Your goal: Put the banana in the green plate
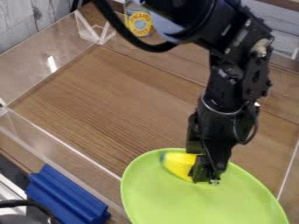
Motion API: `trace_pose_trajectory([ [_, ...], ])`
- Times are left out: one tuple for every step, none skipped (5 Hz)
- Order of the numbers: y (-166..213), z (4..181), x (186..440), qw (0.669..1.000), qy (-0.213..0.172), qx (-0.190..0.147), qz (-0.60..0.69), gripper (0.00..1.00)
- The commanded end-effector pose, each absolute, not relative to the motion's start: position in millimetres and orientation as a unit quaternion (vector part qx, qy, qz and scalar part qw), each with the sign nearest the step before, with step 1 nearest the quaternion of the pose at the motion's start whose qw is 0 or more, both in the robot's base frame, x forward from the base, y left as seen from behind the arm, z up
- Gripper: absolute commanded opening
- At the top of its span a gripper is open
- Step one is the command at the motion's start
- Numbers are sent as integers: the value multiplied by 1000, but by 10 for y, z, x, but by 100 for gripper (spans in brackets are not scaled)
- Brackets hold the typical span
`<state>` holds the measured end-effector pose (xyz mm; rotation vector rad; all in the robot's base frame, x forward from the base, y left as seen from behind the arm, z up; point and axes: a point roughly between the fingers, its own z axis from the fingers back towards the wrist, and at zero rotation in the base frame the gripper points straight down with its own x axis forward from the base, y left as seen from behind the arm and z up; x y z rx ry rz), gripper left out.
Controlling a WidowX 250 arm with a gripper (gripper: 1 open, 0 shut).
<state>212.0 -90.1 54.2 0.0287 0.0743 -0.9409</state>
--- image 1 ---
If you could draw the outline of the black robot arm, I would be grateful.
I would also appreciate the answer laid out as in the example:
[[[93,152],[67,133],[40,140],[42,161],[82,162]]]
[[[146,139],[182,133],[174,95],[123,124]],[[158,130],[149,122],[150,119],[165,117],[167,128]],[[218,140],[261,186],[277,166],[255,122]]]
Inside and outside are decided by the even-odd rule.
[[[241,0],[134,0],[174,44],[210,51],[210,79],[189,118],[186,153],[191,182],[221,182],[237,145],[258,133],[258,99],[273,86],[273,31]]]

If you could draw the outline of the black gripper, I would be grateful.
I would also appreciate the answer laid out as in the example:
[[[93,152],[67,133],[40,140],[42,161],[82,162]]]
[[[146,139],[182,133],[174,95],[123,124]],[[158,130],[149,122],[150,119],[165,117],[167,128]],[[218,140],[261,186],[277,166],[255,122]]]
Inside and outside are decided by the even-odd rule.
[[[217,185],[229,168],[233,148],[247,144],[258,133],[259,106],[246,103],[234,113],[225,113],[201,99],[197,112],[189,118],[186,152],[202,154],[205,146],[207,154],[195,156],[189,176],[194,183]]]

